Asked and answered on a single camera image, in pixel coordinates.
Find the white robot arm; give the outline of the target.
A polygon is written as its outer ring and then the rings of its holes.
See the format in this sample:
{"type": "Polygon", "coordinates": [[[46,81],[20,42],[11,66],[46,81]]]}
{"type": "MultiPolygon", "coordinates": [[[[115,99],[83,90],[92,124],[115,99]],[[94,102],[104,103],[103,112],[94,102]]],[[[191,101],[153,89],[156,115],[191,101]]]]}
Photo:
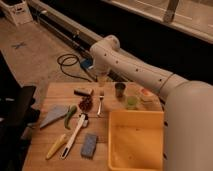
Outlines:
{"type": "Polygon", "coordinates": [[[117,71],[165,103],[164,171],[213,171],[213,85],[123,55],[114,35],[94,43],[90,53],[99,76],[117,71]]]}

